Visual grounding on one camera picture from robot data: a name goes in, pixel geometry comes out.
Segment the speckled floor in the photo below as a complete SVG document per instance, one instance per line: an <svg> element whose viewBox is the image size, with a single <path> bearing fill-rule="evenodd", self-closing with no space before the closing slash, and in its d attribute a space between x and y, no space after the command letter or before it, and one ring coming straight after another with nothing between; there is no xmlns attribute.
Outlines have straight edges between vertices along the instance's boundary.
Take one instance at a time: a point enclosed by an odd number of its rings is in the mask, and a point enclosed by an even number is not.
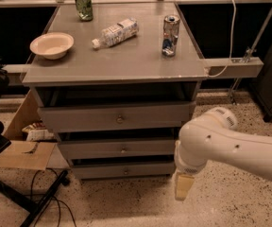
<svg viewBox="0 0 272 227"><path fill-rule="evenodd" d="M263 122L263 112L248 92L238 92L238 105L226 93L200 93L195 115L214 106L231 109L239 120L239 131L272 135L272 122ZM0 119L7 125L20 100L3 99ZM31 170L0 168L0 179L29 194ZM54 180L53 172L41 173L34 185L40 193ZM272 226L272 183L232 166L208 162L195 177L185 201L175 201L174 178L152 177L105 181L79 181L69 173L70 185L56 194L72 209L76 226ZM61 203L60 226L74 226ZM27 211L0 195L0 226L20 226ZM52 201L36 226L58 226L59 208Z"/></svg>

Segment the drawer handle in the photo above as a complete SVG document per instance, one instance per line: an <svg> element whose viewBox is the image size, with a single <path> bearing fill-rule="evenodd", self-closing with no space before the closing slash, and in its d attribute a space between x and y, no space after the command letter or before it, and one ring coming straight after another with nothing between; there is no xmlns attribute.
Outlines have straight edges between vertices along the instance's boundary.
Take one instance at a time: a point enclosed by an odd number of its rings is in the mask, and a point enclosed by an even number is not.
<svg viewBox="0 0 272 227"><path fill-rule="evenodd" d="M118 124L122 124L122 123L124 123L124 117L119 114L116 121L117 121Z"/></svg>

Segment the white bowl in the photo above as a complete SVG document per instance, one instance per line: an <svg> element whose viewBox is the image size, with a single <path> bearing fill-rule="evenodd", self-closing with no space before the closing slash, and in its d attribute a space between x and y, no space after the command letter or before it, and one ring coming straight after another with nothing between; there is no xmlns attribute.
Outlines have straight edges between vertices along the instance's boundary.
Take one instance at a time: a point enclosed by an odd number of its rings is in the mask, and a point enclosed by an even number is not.
<svg viewBox="0 0 272 227"><path fill-rule="evenodd" d="M71 35L65 33L47 33L36 38L30 44L30 50L39 56L49 60L62 58L72 47L74 39Z"/></svg>

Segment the silver can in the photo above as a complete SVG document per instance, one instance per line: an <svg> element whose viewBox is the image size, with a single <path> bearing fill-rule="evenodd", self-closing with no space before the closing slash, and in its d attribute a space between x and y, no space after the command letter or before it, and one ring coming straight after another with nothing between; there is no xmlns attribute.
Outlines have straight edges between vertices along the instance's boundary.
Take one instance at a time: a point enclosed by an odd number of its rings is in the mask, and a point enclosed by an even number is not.
<svg viewBox="0 0 272 227"><path fill-rule="evenodd" d="M76 0L76 10L81 21L93 19L92 0Z"/></svg>
<svg viewBox="0 0 272 227"><path fill-rule="evenodd" d="M166 15L163 22L162 54L174 57L179 37L180 18L177 15Z"/></svg>

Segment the gray tabletop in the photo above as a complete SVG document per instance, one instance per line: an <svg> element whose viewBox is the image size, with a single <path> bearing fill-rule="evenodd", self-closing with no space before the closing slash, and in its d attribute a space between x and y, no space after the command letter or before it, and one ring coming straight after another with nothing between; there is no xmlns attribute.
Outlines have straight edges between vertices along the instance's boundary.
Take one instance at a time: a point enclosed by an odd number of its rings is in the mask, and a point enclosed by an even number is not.
<svg viewBox="0 0 272 227"><path fill-rule="evenodd" d="M96 4L93 20L81 22L75 5L62 5L48 32L64 32L75 43L62 59L49 61L36 57L25 74L29 86L80 85L142 81L202 80L204 61L196 54L191 39L180 23L177 54L162 55L163 19L178 14L173 3ZM136 37L114 47L93 50L92 39L101 29L128 17L137 19Z"/></svg>

